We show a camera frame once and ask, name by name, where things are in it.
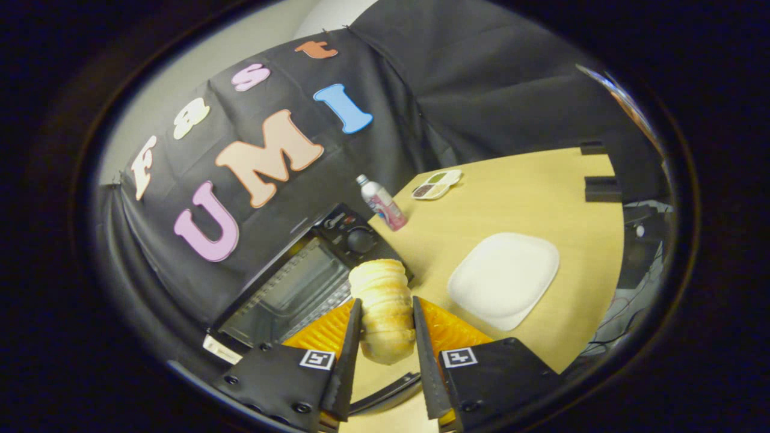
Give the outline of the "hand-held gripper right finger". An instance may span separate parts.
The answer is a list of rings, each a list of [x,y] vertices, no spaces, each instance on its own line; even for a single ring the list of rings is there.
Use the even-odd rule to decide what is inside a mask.
[[[427,416],[442,432],[517,430],[563,378],[514,337],[483,338],[443,308],[413,297],[416,350]]]

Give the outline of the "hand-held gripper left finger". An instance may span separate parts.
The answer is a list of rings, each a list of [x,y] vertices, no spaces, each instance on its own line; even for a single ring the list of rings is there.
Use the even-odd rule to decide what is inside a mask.
[[[336,432],[349,416],[361,318],[362,301],[354,299],[339,355],[262,343],[223,373],[215,388],[296,430]]]

